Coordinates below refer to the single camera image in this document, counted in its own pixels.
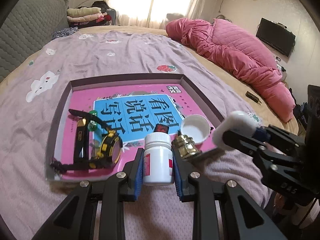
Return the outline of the black yellow wrist watch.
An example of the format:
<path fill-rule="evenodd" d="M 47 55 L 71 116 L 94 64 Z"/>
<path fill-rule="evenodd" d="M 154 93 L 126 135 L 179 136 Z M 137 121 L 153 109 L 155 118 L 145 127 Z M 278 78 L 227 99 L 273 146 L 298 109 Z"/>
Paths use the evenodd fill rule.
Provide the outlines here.
<path fill-rule="evenodd" d="M 63 164 L 52 158 L 50 166 L 60 174 L 65 174 L 68 171 L 89 171 L 114 167 L 120 160 L 123 148 L 123 141 L 119 133 L 93 113 L 76 109 L 68 111 L 78 119 L 73 162 Z M 94 137 L 93 132 L 89 129 L 94 124 L 103 130 L 103 134 L 98 136 L 100 141 L 89 139 Z"/>

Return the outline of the brass metal fitting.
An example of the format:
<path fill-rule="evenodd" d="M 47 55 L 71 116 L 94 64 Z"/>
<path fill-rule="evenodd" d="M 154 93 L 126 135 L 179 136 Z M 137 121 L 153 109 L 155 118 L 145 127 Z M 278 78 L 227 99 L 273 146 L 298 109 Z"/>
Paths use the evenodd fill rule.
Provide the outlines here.
<path fill-rule="evenodd" d="M 183 160 L 189 160 L 202 153 L 199 150 L 192 137 L 187 135 L 178 135 L 171 143 L 173 149 L 177 149 Z"/>

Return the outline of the white pill bottle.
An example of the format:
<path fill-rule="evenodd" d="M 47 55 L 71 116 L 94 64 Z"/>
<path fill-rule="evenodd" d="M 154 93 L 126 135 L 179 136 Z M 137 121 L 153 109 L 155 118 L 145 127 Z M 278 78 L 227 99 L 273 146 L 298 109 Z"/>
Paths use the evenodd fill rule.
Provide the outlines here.
<path fill-rule="evenodd" d="M 170 135 L 153 132 L 145 137 L 143 156 L 143 184 L 167 186 L 173 184 L 173 155 Z"/>

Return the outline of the white ribbed jar lid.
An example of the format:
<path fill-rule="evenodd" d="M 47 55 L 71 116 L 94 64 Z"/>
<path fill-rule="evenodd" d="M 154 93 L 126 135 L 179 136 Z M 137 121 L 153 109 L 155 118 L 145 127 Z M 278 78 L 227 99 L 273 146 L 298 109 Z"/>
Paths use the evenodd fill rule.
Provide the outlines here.
<path fill-rule="evenodd" d="M 191 137 L 196 145 L 202 144 L 210 135 L 210 123 L 201 115 L 189 115 L 181 122 L 180 131 Z"/>

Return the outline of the red black lighter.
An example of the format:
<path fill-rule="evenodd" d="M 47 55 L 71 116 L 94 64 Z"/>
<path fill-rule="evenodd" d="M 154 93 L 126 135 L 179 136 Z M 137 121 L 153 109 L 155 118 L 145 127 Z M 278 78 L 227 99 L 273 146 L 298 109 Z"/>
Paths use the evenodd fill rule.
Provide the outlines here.
<path fill-rule="evenodd" d="M 169 126 L 163 125 L 163 124 L 156 124 L 154 132 L 162 132 L 162 133 L 169 133 Z"/>

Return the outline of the white earbuds case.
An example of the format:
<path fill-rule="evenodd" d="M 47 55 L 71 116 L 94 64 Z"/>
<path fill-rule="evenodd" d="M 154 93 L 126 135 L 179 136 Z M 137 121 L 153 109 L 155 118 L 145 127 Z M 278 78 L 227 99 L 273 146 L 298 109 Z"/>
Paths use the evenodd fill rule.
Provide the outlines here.
<path fill-rule="evenodd" d="M 222 150 L 232 151 L 233 149 L 223 142 L 222 136 L 225 131 L 231 130 L 251 137 L 261 125 L 261 119 L 256 114 L 233 111 L 213 131 L 213 143 Z"/>

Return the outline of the grey cardboard box tray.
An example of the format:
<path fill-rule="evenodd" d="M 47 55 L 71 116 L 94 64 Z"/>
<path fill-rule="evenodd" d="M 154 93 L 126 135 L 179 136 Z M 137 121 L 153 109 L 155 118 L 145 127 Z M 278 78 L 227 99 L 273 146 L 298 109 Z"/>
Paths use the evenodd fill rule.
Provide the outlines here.
<path fill-rule="evenodd" d="M 123 141 L 118 163 L 112 168 L 68 171 L 58 174 L 52 161 L 73 163 L 77 118 L 71 109 L 91 112 L 116 130 Z M 169 127 L 174 137 L 182 120 L 201 115 L 214 130 L 223 116 L 200 91 L 198 85 L 183 74 L 120 74 L 70 81 L 55 110 L 46 148 L 45 174 L 48 181 L 79 182 L 104 180 L 121 171 L 143 147 L 144 138 L 156 124 Z"/>

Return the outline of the pink and blue book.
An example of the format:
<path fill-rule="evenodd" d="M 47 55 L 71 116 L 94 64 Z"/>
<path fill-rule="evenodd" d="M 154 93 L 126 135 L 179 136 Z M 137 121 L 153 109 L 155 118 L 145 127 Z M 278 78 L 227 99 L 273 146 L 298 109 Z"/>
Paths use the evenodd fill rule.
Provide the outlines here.
<path fill-rule="evenodd" d="M 126 162 L 135 158 L 137 149 L 144 146 L 144 138 L 153 132 L 156 124 L 169 126 L 173 138 L 180 129 L 182 119 L 198 114 L 205 118 L 207 105 L 193 90 L 179 83 L 123 85 L 76 90 L 72 88 L 64 106 L 65 120 L 61 151 L 54 157 L 63 164 L 73 162 L 77 119 L 69 109 L 91 112 L 115 129 L 122 141 L 120 160 L 115 167 L 101 170 L 68 171 L 63 180 L 84 178 L 103 179 L 121 171 Z"/>

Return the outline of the purple patterned bed sheet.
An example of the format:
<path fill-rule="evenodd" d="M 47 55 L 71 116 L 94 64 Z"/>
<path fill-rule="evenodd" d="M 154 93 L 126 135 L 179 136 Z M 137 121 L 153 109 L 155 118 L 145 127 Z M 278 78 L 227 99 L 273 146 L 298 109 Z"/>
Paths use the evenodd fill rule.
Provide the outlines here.
<path fill-rule="evenodd" d="M 45 150 L 53 115 L 70 80 L 92 76 L 156 73 L 177 68 L 225 118 L 232 111 L 254 113 L 236 92 L 210 73 L 182 45 L 161 35 L 73 34 L 43 47 L 31 66 L 20 66 L 1 84 L 1 216 L 16 239 L 32 239 L 65 199 L 44 179 Z M 55 79 L 44 92 L 42 77 Z M 252 158 L 229 151 L 196 165 L 214 181 L 236 180 L 263 209 L 271 190 L 261 183 Z M 174 185 L 143 187 L 138 200 L 124 203 L 126 239 L 191 239 L 193 203 L 179 201 Z"/>

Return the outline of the black flat television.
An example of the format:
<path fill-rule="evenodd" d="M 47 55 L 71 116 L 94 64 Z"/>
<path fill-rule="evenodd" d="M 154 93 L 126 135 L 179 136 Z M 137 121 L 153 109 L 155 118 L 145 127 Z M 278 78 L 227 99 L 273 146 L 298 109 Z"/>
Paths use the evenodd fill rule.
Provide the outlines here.
<path fill-rule="evenodd" d="M 296 44 L 296 36 L 281 24 L 261 18 L 256 37 L 270 47 L 289 57 Z"/>

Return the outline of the pink quilted duvet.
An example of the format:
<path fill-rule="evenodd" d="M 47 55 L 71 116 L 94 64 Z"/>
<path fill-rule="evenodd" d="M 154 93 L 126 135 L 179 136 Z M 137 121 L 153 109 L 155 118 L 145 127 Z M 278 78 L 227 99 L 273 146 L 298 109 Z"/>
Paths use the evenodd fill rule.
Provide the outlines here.
<path fill-rule="evenodd" d="M 293 118 L 295 107 L 283 84 L 273 54 L 254 35 L 226 20 L 180 18 L 166 26 L 167 35 L 250 85 L 282 122 Z"/>

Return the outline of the grey quilted headboard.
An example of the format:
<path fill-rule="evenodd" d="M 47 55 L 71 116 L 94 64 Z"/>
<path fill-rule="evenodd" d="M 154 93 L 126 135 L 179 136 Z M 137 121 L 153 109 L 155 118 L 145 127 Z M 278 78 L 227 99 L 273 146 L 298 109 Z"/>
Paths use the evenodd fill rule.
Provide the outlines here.
<path fill-rule="evenodd" d="M 1 80 L 68 28 L 69 0 L 19 0 L 1 26 Z"/>

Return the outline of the stack of folded clothes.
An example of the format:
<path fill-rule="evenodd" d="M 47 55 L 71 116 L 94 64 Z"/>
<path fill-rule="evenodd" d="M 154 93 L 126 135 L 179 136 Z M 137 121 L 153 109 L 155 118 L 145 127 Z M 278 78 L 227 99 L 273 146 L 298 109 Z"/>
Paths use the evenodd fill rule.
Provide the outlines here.
<path fill-rule="evenodd" d="M 115 25 L 116 10 L 108 6 L 105 1 L 95 1 L 91 7 L 67 9 L 67 21 L 71 28 L 78 29 L 101 25 Z"/>

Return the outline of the white sheer curtain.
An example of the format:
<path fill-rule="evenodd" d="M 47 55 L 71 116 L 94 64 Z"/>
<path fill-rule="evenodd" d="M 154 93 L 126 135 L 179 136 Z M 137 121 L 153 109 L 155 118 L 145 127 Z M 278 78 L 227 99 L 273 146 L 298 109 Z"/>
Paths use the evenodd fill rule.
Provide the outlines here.
<path fill-rule="evenodd" d="M 170 17 L 199 18 L 206 0 L 107 0 L 116 24 L 164 29 Z"/>

